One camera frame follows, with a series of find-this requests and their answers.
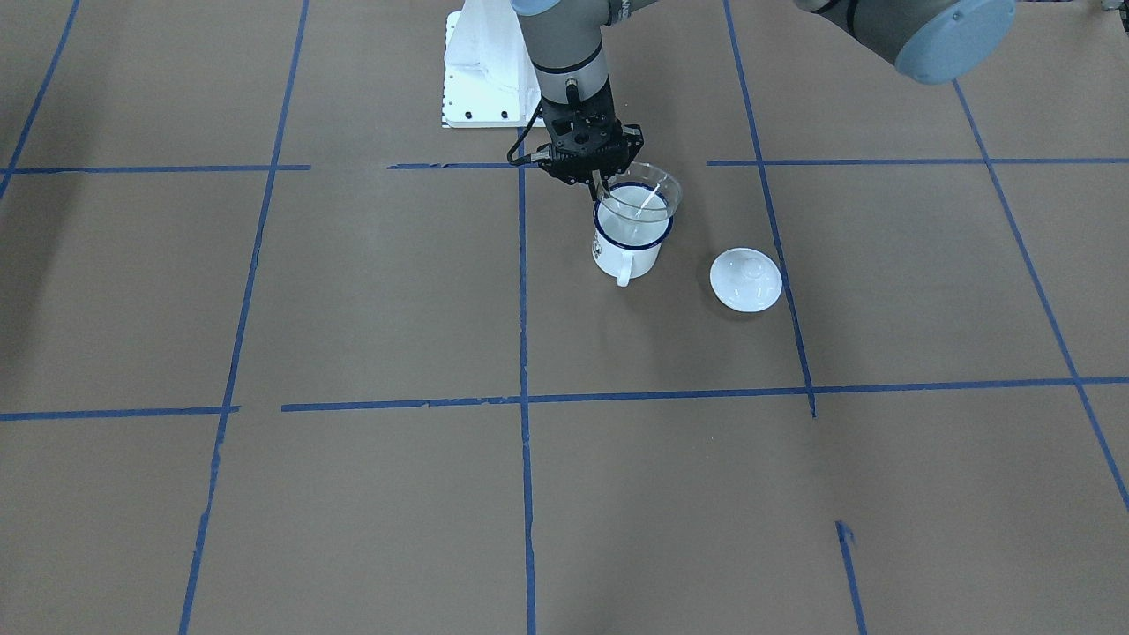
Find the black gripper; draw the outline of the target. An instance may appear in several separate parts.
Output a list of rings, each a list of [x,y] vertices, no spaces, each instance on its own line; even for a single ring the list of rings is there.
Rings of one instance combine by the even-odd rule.
[[[574,134],[578,130],[589,128],[609,130],[620,124],[609,80],[594,95],[585,98],[585,101],[576,101],[576,103],[568,104],[542,101],[542,120],[546,124],[546,130],[550,134],[549,142],[553,142],[568,134]],[[609,198],[609,180],[614,176],[616,176],[616,169],[593,169],[593,201],[601,201]]]

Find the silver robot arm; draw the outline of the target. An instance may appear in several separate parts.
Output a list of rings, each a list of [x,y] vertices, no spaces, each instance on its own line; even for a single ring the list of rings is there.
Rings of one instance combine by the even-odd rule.
[[[645,1],[513,1],[540,101],[534,116],[550,137],[533,153],[509,150],[515,168],[534,165],[593,201],[609,195],[641,153],[645,137],[618,119],[603,32]],[[955,80],[991,56],[1017,12],[1013,1],[798,1],[921,85]]]

